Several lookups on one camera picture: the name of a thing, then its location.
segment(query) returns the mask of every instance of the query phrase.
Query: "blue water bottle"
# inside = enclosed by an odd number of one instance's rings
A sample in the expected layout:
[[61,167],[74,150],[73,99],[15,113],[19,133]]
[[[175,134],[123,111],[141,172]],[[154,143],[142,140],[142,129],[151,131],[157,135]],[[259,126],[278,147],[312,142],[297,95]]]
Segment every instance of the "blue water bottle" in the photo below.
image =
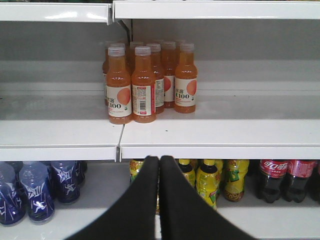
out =
[[9,164],[0,161],[0,223],[16,224],[25,213],[22,200],[16,190],[15,170]]
[[24,161],[19,178],[28,199],[28,213],[35,224],[48,222],[55,212],[50,195],[48,168],[38,161]]
[[76,176],[76,161],[52,161],[53,180],[57,189],[58,201],[64,204],[74,203],[80,196]]

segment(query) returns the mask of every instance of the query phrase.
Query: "cola bottle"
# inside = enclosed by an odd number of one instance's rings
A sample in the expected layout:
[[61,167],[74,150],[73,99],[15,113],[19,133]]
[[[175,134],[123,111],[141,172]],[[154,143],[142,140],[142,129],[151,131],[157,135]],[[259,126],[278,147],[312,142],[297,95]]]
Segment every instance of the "cola bottle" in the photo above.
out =
[[257,197],[272,204],[281,196],[280,185],[287,172],[288,160],[261,159],[258,171]]
[[306,185],[314,169],[314,160],[289,160],[286,175],[281,184],[282,197],[301,203],[306,197]]

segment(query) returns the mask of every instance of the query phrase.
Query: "yellow bottle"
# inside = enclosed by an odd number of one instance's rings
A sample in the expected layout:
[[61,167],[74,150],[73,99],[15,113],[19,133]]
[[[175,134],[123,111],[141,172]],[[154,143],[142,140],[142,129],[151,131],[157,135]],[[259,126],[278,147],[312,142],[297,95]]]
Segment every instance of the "yellow bottle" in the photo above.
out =
[[248,159],[230,159],[225,166],[224,197],[238,202],[244,196],[245,176],[248,172]]
[[217,209],[217,191],[220,175],[214,159],[204,159],[196,173],[196,190],[213,209]]

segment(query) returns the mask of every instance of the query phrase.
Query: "metal shelf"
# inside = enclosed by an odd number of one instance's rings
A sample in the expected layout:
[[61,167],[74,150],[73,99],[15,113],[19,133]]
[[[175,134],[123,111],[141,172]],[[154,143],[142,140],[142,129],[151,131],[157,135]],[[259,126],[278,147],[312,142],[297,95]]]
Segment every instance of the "metal shelf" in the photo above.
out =
[[111,3],[0,2],[0,21],[112,23]]
[[124,126],[123,158],[320,159],[320,96],[197,96],[194,113],[165,109]]
[[320,2],[117,0],[113,19],[320,19]]

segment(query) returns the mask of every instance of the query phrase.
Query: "plastic bottle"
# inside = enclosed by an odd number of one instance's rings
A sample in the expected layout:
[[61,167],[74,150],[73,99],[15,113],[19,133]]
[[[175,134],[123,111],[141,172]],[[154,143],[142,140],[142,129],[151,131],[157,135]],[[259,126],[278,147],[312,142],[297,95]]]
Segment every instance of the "plastic bottle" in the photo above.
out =
[[55,213],[55,205],[47,166],[38,161],[24,161],[19,178],[28,199],[30,220],[36,224],[48,222]]
[[220,175],[215,166],[215,160],[204,159],[196,173],[196,190],[206,203],[215,210],[217,209],[216,199],[219,182]]
[[190,183],[190,185],[194,188],[196,182],[196,173],[193,167],[190,164],[190,159],[179,159],[179,168],[182,171],[183,176]]
[[248,159],[230,159],[226,161],[224,197],[238,202],[245,193],[245,177],[248,172]]
[[130,42],[130,51],[129,51],[129,65],[132,72],[136,69],[136,47],[141,47],[144,45],[143,41],[131,41]]
[[137,46],[135,55],[135,70],[131,77],[133,119],[145,124],[156,120],[156,76],[151,68],[150,47]]
[[193,43],[180,45],[180,62],[175,70],[174,110],[189,114],[196,110],[196,91],[198,70],[194,64]]
[[104,48],[105,48],[105,60],[102,64],[102,72],[103,72],[103,81],[104,81],[104,104],[107,106],[107,74],[109,72],[109,55],[108,55],[108,48],[111,44],[116,43],[115,41],[105,41]]
[[75,176],[76,176],[76,181],[79,185],[79,187],[82,187],[83,184],[85,183],[85,173],[84,170],[81,166],[81,161],[75,161]]
[[151,68],[155,74],[155,113],[160,114],[165,110],[164,68],[161,63],[161,45],[149,43],[151,49]]
[[186,42],[186,40],[177,39],[174,41],[175,41],[175,64],[176,64],[176,66],[178,66],[179,62],[180,62],[180,45],[184,44]]
[[130,170],[130,183],[136,179],[138,173],[140,172],[140,169],[142,168],[144,164],[144,159],[131,159],[129,163],[129,170]]
[[76,176],[76,161],[52,161],[51,165],[58,201],[63,204],[74,203],[80,197]]
[[272,204],[281,196],[280,185],[287,172],[288,160],[261,159],[258,172],[257,197]]
[[289,160],[286,176],[281,184],[282,197],[301,203],[306,197],[306,185],[314,169],[315,160]]
[[124,55],[125,55],[125,69],[127,70],[127,72],[130,74],[132,74],[132,70],[130,69],[130,64],[129,64],[129,58],[128,58],[128,49],[126,44],[124,44],[123,42],[116,42],[116,43],[111,43],[110,47],[123,47],[124,48]]
[[0,161],[0,223],[6,226],[17,224],[26,214],[16,184],[14,168]]
[[164,107],[172,109],[175,106],[176,43],[164,41],[161,48],[161,61],[164,69]]
[[125,48],[110,46],[106,95],[109,121],[127,124],[132,120],[131,77],[126,70]]

